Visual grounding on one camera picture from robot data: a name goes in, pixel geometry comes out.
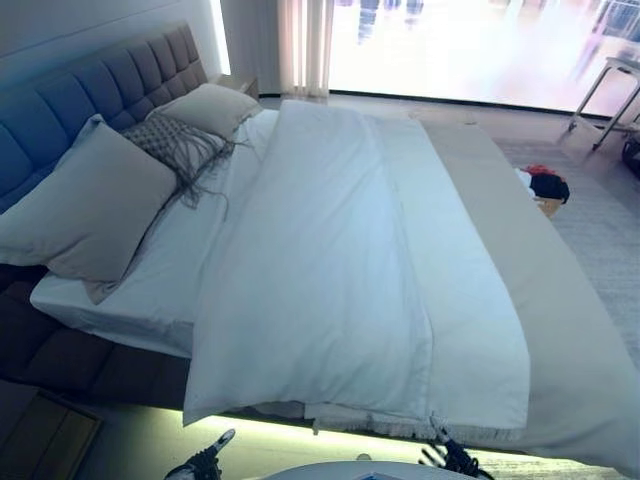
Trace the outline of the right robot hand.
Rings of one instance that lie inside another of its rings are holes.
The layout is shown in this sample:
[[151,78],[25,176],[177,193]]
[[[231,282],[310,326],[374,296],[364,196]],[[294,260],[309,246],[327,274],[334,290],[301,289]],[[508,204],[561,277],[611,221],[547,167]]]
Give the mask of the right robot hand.
[[420,465],[432,466],[478,478],[481,473],[479,462],[471,457],[461,444],[453,440],[444,426],[434,417],[430,418],[435,439],[421,448],[421,456],[417,460]]

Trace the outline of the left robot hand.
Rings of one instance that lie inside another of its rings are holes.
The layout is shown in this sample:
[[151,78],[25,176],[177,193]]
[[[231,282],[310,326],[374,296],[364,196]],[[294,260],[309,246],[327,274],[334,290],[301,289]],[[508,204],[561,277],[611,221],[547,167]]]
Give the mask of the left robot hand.
[[231,442],[235,434],[234,429],[227,430],[209,447],[187,459],[180,469],[190,473],[194,479],[220,479],[222,472],[218,466],[218,454]]

